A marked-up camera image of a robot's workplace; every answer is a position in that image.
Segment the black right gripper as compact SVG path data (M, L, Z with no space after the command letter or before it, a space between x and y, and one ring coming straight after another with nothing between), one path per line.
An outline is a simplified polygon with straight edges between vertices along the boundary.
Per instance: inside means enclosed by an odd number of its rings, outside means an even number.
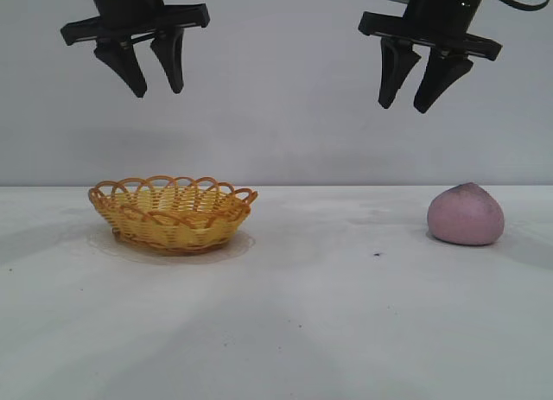
M451 85L471 71L473 62L467 55L497 59L501 44L468 33L481 1L409 0L402 16L363 13L358 30L363 35L382 37L378 102L383 108L391 107L398 90L421 59L413 44L436 48L430 50L423 80L414 97L413 105L421 113L426 113Z

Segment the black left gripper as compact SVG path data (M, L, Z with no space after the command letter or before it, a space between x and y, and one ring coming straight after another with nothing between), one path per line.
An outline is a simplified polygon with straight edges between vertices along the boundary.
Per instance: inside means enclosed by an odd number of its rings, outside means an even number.
M150 48L160 62L173 93L184 87L182 48L184 29L205 28L210 22L207 6L166 4L163 0L93 0L96 17L70 22L60 30L68 46L96 40L95 56L107 65L135 94L147 91L132 39L153 35Z

